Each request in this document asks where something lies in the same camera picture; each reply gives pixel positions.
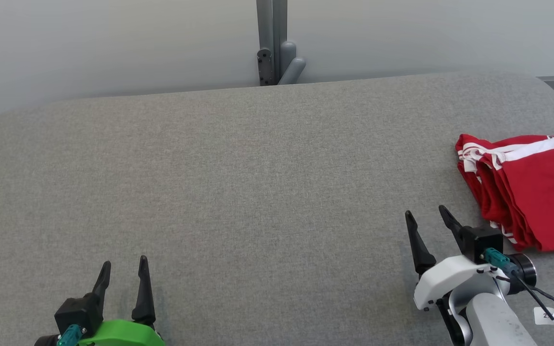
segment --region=folded red cloth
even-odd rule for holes
[[[462,134],[455,145],[461,175],[484,219],[516,250],[554,250],[554,136],[491,143]]]

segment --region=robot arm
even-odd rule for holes
[[[461,255],[437,263],[420,238],[412,213],[405,214],[414,267],[420,276],[414,290],[416,307],[429,311],[437,306],[456,346],[534,346],[536,342],[505,301],[506,295],[524,287],[496,279],[517,276],[535,286],[536,269],[529,258],[502,254],[503,236],[495,228],[462,226],[445,206],[440,206],[440,215]]]
[[[34,346],[164,346],[156,333],[155,308],[149,263],[140,257],[140,287],[132,321],[104,321],[104,297],[110,284],[110,262],[101,268],[93,291],[82,298],[68,298],[55,313],[59,334],[40,337]]]

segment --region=gray metal bracket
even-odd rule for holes
[[[307,62],[301,57],[296,57],[296,44],[286,41],[281,44],[281,70],[282,75],[279,85],[294,85],[299,80]]]
[[[275,84],[275,70],[273,70],[273,53],[269,49],[258,50],[258,75],[260,85]]]
[[[260,40],[257,52],[260,85],[296,83],[306,62],[296,57],[294,42],[287,41],[288,0],[256,0],[255,4]]]

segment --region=teal connector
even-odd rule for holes
[[[518,272],[516,264],[512,263],[508,257],[492,247],[484,250],[484,260],[490,263],[490,265],[503,270],[508,276],[512,276],[513,270]]]
[[[72,324],[61,335],[61,339],[57,342],[57,346],[76,346],[83,337],[83,332],[78,324]]]

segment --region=gray cushioned table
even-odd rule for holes
[[[461,132],[554,134],[534,77],[449,73],[60,101],[0,114],[0,346],[55,333],[113,263],[105,317],[130,318],[149,258],[167,344],[446,345],[416,310],[403,214],[438,259],[441,222],[482,220]],[[554,294],[554,253],[528,253]],[[534,300],[508,302],[540,345]]]

